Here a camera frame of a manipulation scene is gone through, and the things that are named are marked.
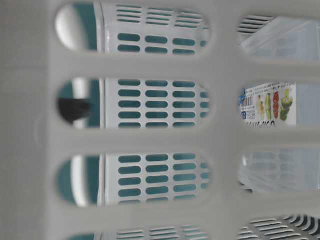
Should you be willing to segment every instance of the translucent plastic container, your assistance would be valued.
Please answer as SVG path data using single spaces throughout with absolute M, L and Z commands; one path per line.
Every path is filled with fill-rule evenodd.
M 319 60 L 319 21 L 277 17 L 241 46 L 264 59 Z
M 277 17 L 241 46 L 250 56 L 262 59 L 318 61 L 319 23 Z M 319 99 L 319 84 L 296 84 L 297 126 L 320 124 Z M 238 177 L 246 189 L 262 194 L 319 190 L 319 148 L 255 149 L 242 156 Z

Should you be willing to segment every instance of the oval opening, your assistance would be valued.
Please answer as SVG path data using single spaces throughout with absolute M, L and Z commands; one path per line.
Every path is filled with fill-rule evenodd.
M 102 1 L 72 3 L 59 11 L 56 33 L 73 51 L 146 56 L 203 51 L 212 34 L 205 17 L 183 8 L 159 9 Z
M 77 129 L 188 128 L 205 122 L 210 102 L 194 81 L 78 77 L 59 91 L 57 110 Z
M 194 152 L 75 155 L 59 170 L 57 186 L 78 207 L 172 202 L 206 193 L 207 166 Z

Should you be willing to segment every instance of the product label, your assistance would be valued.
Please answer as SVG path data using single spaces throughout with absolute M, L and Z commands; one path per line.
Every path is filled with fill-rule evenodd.
M 256 128 L 297 125 L 297 85 L 274 82 L 247 88 L 240 104 L 242 119 Z

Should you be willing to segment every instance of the barcode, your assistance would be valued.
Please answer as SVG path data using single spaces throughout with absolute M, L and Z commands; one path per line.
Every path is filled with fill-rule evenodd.
M 248 107 L 248 106 L 252 106 L 252 96 L 246 97 L 241 104 L 241 107 Z

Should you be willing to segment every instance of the white plastic surface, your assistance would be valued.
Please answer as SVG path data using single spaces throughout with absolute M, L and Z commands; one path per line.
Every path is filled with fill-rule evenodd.
M 132 4 L 132 0 L 121 0 Z M 65 0 L 0 2 L 0 230 L 3 239 L 62 240 L 70 235 L 121 226 L 197 223 L 215 239 L 236 239 L 251 218 L 291 213 L 320 214 L 319 192 L 246 194 L 237 184 L 242 152 L 261 146 L 320 146 L 320 129 L 254 129 L 239 120 L 236 101 L 243 86 L 259 79 L 319 83 L 316 63 L 255 61 L 239 49 L 235 29 L 250 12 L 319 17 L 318 0 L 137 0 L 155 7 L 188 7 L 213 27 L 212 41 L 194 57 L 92 54 L 67 50 L 55 31 Z M 214 96 L 206 124 L 180 129 L 76 130 L 56 109 L 61 86 L 75 76 L 120 75 L 192 79 Z M 57 173 L 75 154 L 201 152 L 214 162 L 209 198 L 192 203 L 79 209 L 59 195 Z

